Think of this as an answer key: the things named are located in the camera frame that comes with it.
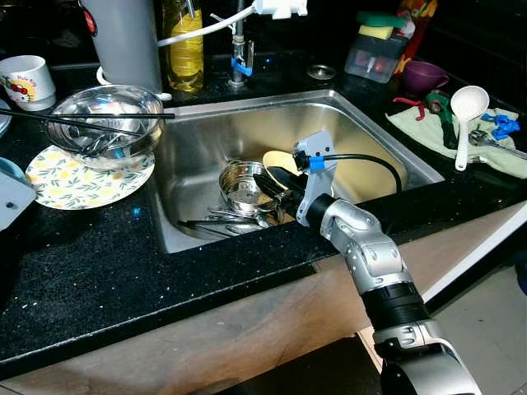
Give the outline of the yellow plate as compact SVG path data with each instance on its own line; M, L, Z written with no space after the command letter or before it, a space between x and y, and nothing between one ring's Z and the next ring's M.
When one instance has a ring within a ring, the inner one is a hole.
M296 166L293 154L286 151L267 151L267 153L263 154L261 162L266 168L282 168L293 174L301 174L301 170Z

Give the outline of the black chopstick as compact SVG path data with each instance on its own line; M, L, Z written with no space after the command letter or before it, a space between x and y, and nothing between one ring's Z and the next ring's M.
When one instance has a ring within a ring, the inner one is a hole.
M35 115L27 112L20 112L20 110L0 109L0 115L8 115L12 117L22 117L38 120L46 120L49 122L59 122L60 120L73 119L174 119L174 114L129 114L129 115L113 115L113 114L74 114L74 115Z
M195 227L205 225L258 225L256 221L246 221L245 219L218 219L218 221L178 221L178 225Z

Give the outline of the steel spoon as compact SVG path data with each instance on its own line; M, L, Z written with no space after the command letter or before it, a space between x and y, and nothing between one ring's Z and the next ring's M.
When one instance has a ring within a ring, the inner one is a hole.
M106 129L101 128L75 127L71 135L74 142L82 146L79 154L93 157L108 150L111 146L120 146L122 142L135 142L135 140L148 134L142 131L124 131L124 129L106 131Z
M268 220L268 216L259 211L244 213L243 211L229 210L229 208L210 207L208 208L207 221L227 221L229 225L255 226L256 229L267 229L273 223Z

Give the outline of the large steel bowl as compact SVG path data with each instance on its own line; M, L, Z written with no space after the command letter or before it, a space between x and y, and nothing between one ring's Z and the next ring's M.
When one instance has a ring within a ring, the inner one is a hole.
M163 103L157 95L139 86L106 84L69 95L56 105L51 114L163 114ZM76 118L72 121L91 124L93 128L106 129L106 131L124 129L124 131L142 131L148 134L135 142L122 142L120 146L115 144L98 156L86 157L79 154L82 146L72 139L71 132L74 132L76 125L49 122L46 135L50 143L65 151L72 160L94 170L119 170L135 165L153 153L166 130L166 121L163 119Z

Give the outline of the small steel pot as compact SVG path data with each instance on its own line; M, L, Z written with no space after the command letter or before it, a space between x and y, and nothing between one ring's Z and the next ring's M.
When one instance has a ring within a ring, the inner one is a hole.
M231 211L249 216L273 213L278 204L261 191L254 176L266 173L264 163L229 160L221 172L219 185L223 202Z

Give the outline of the stainless steel sink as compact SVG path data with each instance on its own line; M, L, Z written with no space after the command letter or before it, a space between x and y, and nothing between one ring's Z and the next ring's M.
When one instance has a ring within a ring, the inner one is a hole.
M203 221L223 204L219 177L231 160L263 161L268 151L292 151L316 132L330 132L335 153L367 154L399 171L403 188L443 180L409 148L337 91L271 95L173 110L154 150L155 225L165 253L222 240L225 227L203 232L181 221Z

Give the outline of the round metal lid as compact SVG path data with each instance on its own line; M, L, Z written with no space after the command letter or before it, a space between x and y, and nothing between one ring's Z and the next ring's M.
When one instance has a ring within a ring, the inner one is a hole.
M319 81L329 81L336 75L334 68L324 64L313 64L306 68L306 75Z

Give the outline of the steel faucet with blue valve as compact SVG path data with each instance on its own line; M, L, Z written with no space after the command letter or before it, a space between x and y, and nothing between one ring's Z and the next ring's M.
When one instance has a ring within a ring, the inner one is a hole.
M227 82L233 89L241 89L253 72L254 42L245 38L244 19L254 11L252 5L244 9L244 16L232 24L232 75Z

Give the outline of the light green cloth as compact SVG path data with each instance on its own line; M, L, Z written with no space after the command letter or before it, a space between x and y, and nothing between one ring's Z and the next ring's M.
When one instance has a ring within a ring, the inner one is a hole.
M455 158L455 148L447 148L443 143L443 128L441 118L426 112L422 120L417 120L417 109L407 109L387 118L396 128L405 132L415 142L429 148L447 158ZM468 146L468 158L470 163L486 163L490 168L505 174L511 174L520 179L527 178L527 160L511 153L505 148L486 146L486 144L475 144L470 142Z

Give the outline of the clear plastic sponge holder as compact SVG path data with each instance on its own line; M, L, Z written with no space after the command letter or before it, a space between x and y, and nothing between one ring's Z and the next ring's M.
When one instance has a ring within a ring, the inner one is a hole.
M408 38L392 36L380 39L357 35L352 42L343 71L379 83L387 83L399 63Z

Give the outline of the yellow oil bottle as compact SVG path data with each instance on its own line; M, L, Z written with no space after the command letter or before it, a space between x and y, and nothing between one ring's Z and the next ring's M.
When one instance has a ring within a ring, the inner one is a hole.
M194 0L163 0L162 39L203 28L203 13ZM203 87L203 37L194 37L163 46L168 82L175 91L195 93Z

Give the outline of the white tap adapter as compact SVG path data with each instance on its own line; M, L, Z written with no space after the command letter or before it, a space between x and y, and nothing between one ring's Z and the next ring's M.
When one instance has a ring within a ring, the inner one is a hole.
M306 16L308 0L254 0L252 8L256 14L270 15L272 19L289 19L291 16Z

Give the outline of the yellow sponge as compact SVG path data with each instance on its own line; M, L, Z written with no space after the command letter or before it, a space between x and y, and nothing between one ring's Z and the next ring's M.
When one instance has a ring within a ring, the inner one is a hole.
M359 26L358 34L380 40L388 40L393 34L393 26Z

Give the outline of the purple cup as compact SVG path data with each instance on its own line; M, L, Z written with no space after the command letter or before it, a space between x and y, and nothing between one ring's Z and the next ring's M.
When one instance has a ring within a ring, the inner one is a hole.
M412 60L403 68L403 93L425 95L429 91L440 89L449 80L448 72L443 68L425 61Z

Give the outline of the green scouring pad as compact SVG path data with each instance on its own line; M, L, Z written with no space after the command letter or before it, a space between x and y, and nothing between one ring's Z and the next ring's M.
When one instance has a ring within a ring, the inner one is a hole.
M360 11L355 18L362 26L393 27L393 29L402 29L405 26L405 20L391 12Z

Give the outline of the floral print plate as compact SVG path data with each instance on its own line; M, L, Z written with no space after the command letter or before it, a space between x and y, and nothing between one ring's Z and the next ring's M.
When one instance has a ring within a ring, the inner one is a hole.
M56 146L48 146L24 173L36 192L36 202L58 210L86 210L108 206L143 187L155 168L148 155L128 168L94 170L76 162Z

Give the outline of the white plastic ladle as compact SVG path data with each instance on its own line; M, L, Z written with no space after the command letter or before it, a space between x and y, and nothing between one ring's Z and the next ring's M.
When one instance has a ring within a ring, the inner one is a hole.
M450 98L450 109L458 120L458 151L455 156L455 169L464 172L468 165L469 128L468 122L486 112L489 94L481 86L464 86Z

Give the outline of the steel utensil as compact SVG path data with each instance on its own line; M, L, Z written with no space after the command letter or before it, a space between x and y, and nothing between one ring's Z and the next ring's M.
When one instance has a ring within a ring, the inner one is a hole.
M517 151L516 148L504 146L504 144L498 143L497 140L489 137L485 132L479 131L479 129L475 129L475 131L469 133L469 140L474 146L500 148L500 150L507 151L507 153L512 154L517 158L527 160L527 155L525 155L523 151Z

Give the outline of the grey cylindrical water filter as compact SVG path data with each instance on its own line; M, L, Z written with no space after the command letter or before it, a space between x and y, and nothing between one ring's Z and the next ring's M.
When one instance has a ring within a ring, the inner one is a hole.
M109 84L161 94L153 0L78 0Z

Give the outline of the red packet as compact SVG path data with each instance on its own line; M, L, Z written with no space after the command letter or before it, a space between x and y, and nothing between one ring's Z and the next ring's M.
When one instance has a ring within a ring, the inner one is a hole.
M396 16L403 25L399 27L399 36L407 39L394 74L402 74L407 64L417 55L424 41L429 22L436 14L438 0L400 0Z

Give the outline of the blue plastic clip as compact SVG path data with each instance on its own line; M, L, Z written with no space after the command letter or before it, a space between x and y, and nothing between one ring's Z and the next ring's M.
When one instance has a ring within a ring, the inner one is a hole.
M519 132L520 130L519 122L508 115L483 114L479 118L481 118L482 121L496 124L496 128L490 132L490 135L494 140L497 140L497 142L508 138L513 132Z

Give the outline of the white mug with cartoon print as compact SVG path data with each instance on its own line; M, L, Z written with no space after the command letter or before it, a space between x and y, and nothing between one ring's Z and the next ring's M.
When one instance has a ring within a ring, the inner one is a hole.
M56 87L44 58L21 55L0 60L0 84L23 110L46 110L56 103Z

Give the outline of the red handled tool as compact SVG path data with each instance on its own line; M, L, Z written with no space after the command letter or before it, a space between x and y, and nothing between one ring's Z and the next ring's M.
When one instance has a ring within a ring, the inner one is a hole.
M398 97L392 98L392 102L403 103L404 105L411 106L411 108L417 108L418 116L415 118L415 120L417 120L418 122L424 120L426 117L426 113L428 113L428 106L421 100L413 100L407 97L399 97L398 95Z

